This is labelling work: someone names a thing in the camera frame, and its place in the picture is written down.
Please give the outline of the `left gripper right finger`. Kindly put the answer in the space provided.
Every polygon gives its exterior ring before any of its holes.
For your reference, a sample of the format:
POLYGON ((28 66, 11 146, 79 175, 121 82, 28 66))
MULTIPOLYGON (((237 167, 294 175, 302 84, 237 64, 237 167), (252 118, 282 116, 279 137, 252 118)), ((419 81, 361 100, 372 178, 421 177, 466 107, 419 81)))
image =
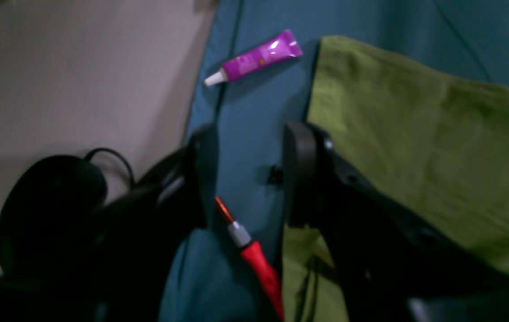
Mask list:
POLYGON ((509 275, 384 196, 304 122, 283 133, 287 224, 317 228, 353 322, 509 322, 509 275))

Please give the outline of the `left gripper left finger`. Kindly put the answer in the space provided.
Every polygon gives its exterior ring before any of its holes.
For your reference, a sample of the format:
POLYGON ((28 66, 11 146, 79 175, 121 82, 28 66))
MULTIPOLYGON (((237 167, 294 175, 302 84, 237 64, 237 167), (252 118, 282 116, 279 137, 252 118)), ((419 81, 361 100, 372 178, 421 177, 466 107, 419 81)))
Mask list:
POLYGON ((0 322, 156 322, 180 244, 214 208, 217 126, 91 211, 43 261, 0 277, 0 322))

